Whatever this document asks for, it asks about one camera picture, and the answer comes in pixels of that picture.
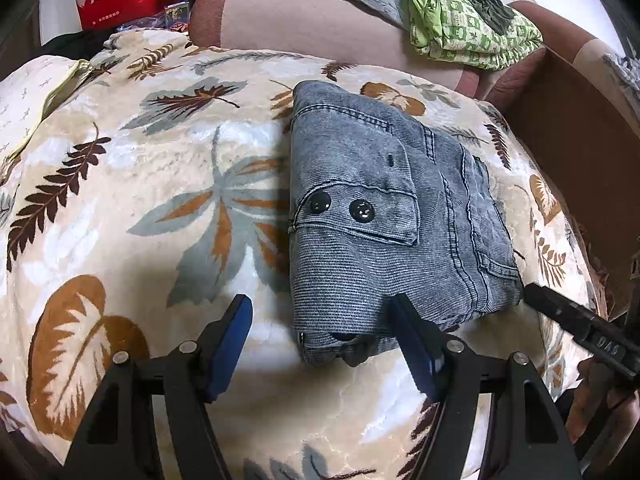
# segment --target sofa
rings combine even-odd
[[[583,227],[613,319],[628,309],[640,236],[640,121],[602,61],[610,47],[533,2],[510,6],[536,24],[545,44],[498,72],[425,59],[405,30],[349,0],[195,0],[190,38],[201,48],[283,50],[395,68],[491,102]]]

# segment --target floral blanket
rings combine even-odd
[[[302,80],[334,81],[456,136],[487,164],[524,282],[590,304],[561,206],[487,103],[396,70],[196,48],[165,30],[116,34],[91,63],[0,187],[0,417],[61,461],[115,352],[164,355],[242,292],[254,324],[228,392],[208,408],[232,475],[411,470],[434,409],[401,353],[309,367],[290,329],[287,160]],[[484,354],[525,351],[554,396],[586,357],[523,304],[458,333]],[[162,399],[155,407],[164,474],[177,479]],[[465,476],[480,465],[484,397],[476,418]]]

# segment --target back pocket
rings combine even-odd
[[[391,124],[350,108],[302,108],[292,123],[291,230],[323,227],[384,243],[418,243],[420,214]]]
[[[487,168],[479,158],[466,150],[463,153],[463,177],[469,192],[472,240],[478,265],[499,278],[519,280],[509,233],[489,192]]]

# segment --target metal rivet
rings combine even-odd
[[[183,354],[193,354],[196,351],[198,344],[195,341],[183,341],[178,346],[178,350]]]
[[[513,355],[513,360],[516,361],[519,365],[526,365],[529,363],[529,358],[522,352],[516,352]]]
[[[129,354],[127,354],[124,350],[120,350],[113,355],[111,360],[117,365],[123,365],[129,360]]]
[[[459,354],[460,352],[462,352],[465,349],[465,345],[461,342],[461,341],[457,341],[455,339],[451,339],[450,341],[447,341],[447,348],[456,353]]]

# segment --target black button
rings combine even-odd
[[[311,195],[310,209],[312,215],[324,213],[331,205],[331,195],[324,191],[316,191]]]
[[[349,213],[356,222],[366,224],[371,222],[376,215],[373,204],[366,200],[354,200],[349,206]]]

